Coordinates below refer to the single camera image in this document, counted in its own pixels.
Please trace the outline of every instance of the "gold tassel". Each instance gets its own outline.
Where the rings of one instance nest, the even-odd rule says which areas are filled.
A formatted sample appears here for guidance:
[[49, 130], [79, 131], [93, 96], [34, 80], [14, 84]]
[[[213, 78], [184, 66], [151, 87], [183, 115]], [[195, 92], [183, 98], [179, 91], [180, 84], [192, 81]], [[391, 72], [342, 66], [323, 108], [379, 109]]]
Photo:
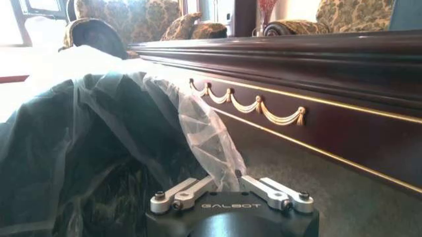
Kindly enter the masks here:
[[225, 103], [229, 103], [231, 102], [231, 99], [229, 99], [229, 96], [231, 95], [231, 88], [227, 89], [227, 92], [225, 92]]
[[209, 83], [205, 82], [205, 93], [204, 95], [209, 95]]
[[296, 125], [303, 126], [303, 117], [304, 117], [306, 109], [303, 107], [299, 107], [298, 111], [299, 111], [299, 116], [298, 116]]
[[256, 100], [256, 108], [255, 108], [255, 110], [256, 110], [256, 113], [262, 113], [262, 102], [263, 102], [263, 99], [262, 99], [262, 97], [257, 95], [256, 97], [255, 97], [255, 100]]

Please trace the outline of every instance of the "window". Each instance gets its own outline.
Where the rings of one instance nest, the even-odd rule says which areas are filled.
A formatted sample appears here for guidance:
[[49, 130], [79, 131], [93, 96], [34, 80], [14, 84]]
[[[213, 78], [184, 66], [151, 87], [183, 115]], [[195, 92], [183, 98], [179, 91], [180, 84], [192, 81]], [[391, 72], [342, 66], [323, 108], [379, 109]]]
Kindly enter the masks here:
[[0, 46], [55, 42], [65, 23], [65, 0], [0, 0]]
[[22, 44], [21, 34], [9, 1], [0, 1], [0, 45]]

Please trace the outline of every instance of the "gray floor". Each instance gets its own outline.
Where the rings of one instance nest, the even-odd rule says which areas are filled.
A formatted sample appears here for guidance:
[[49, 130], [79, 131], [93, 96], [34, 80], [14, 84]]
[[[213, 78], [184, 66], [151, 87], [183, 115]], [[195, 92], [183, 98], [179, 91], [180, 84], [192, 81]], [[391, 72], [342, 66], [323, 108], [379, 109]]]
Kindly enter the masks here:
[[256, 178], [308, 191], [322, 237], [422, 237], [422, 199], [220, 116]]

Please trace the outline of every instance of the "vase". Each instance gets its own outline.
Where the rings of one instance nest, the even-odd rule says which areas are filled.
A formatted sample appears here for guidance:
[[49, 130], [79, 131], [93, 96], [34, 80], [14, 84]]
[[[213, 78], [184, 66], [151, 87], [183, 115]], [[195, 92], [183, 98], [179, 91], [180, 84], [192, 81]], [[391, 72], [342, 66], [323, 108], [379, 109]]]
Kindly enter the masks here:
[[271, 13], [278, 0], [257, 0], [259, 1], [259, 13], [260, 13], [260, 26], [256, 29], [256, 35], [264, 36], [264, 28], [268, 25]]

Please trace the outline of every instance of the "patterned cushion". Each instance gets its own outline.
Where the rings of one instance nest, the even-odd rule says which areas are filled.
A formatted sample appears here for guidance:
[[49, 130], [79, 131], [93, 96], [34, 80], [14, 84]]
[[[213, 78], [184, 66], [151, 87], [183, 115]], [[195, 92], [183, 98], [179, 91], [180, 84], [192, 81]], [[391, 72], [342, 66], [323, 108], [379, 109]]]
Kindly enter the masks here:
[[61, 49], [67, 49], [67, 48], [73, 46], [73, 34], [72, 34], [73, 28], [79, 24], [88, 22], [89, 20], [91, 20], [89, 18], [81, 18], [81, 19], [77, 19], [76, 21], [72, 21], [67, 24], [65, 29], [64, 29], [63, 48]]
[[227, 28], [220, 23], [203, 23], [193, 26], [192, 40], [227, 37]]
[[104, 20], [124, 43], [157, 41], [180, 16], [177, 0], [75, 0], [76, 18]]
[[168, 27], [160, 40], [188, 40], [192, 35], [195, 21], [200, 18], [201, 13], [189, 13], [179, 17]]
[[339, 32], [364, 32], [364, 31], [384, 31], [388, 28], [390, 21], [387, 19], [367, 20], [356, 22], [348, 26], [343, 26]]
[[328, 27], [322, 23], [306, 20], [278, 20], [276, 23], [284, 25], [296, 35], [327, 34]]
[[320, 0], [316, 20], [334, 33], [358, 29], [379, 31], [388, 25], [392, 3], [392, 0]]

